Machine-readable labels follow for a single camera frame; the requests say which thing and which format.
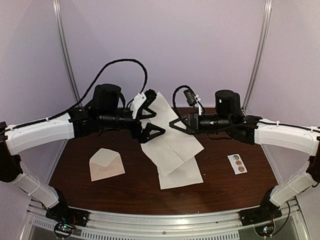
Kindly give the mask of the white letter paper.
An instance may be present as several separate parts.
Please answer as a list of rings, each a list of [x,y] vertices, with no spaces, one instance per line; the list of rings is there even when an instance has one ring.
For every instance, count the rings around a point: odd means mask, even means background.
[[[170,122],[178,116],[160,92],[149,108],[156,112],[156,116],[144,120],[142,124],[151,123],[165,129],[165,133],[142,143],[141,149],[160,173],[167,176],[204,150],[204,147],[193,135],[170,127]]]

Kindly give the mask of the cream envelope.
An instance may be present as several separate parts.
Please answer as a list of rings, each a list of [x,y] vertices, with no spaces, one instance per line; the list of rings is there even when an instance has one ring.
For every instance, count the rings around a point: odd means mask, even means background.
[[[121,155],[114,150],[100,148],[89,160],[92,182],[125,174]]]

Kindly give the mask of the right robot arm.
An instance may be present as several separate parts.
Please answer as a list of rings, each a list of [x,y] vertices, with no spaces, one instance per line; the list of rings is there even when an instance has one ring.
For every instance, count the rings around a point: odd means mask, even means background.
[[[231,139],[250,145],[271,145],[308,154],[302,169],[283,183],[273,187],[256,210],[259,220],[268,220],[289,199],[320,183],[320,130],[314,126],[299,126],[245,115],[240,95],[232,90],[215,93],[215,113],[206,114],[194,91],[183,86],[189,106],[198,110],[177,114],[169,126],[188,135],[226,133]]]

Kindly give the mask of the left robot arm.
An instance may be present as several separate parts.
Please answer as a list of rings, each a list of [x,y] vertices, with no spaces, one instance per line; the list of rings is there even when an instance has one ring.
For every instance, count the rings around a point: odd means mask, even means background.
[[[131,137],[145,144],[163,135],[165,129],[152,123],[142,126],[142,120],[157,114],[149,109],[157,94],[149,89],[133,99],[130,109],[119,108],[124,102],[121,87],[114,84],[97,85],[93,97],[84,107],[72,107],[61,116],[44,118],[35,122],[7,126],[0,124],[0,180],[12,183],[25,193],[38,199],[61,222],[72,218],[63,194],[41,182],[21,167],[20,152],[60,140],[86,137],[93,133],[128,130]]]

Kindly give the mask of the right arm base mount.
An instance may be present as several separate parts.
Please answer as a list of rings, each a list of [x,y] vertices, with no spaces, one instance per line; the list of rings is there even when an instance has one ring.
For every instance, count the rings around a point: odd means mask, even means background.
[[[279,209],[269,210],[261,206],[239,212],[242,226],[253,225],[255,233],[261,238],[271,237],[275,232],[275,219],[282,216]]]

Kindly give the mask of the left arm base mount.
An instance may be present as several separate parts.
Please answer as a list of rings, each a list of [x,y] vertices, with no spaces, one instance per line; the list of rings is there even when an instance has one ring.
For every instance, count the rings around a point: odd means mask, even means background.
[[[60,217],[53,210],[45,209],[45,217],[56,222],[53,227],[53,233],[59,239],[69,238],[71,235],[80,233],[79,227],[86,227],[89,220],[89,212],[76,208],[69,209],[67,217]]]

